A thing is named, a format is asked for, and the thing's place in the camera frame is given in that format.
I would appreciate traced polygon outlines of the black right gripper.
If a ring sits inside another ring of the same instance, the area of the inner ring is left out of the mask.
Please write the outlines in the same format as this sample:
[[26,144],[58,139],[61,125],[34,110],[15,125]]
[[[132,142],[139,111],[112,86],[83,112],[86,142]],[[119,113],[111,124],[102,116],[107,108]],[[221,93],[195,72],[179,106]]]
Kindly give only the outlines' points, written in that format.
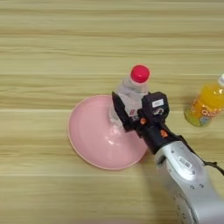
[[122,99],[115,92],[112,92],[112,101],[124,130],[126,132],[135,130],[153,155],[156,155],[167,144],[180,140],[180,137],[172,133],[166,126],[165,118],[167,115],[149,117],[142,109],[139,109],[137,111],[139,119],[135,119],[128,116]]

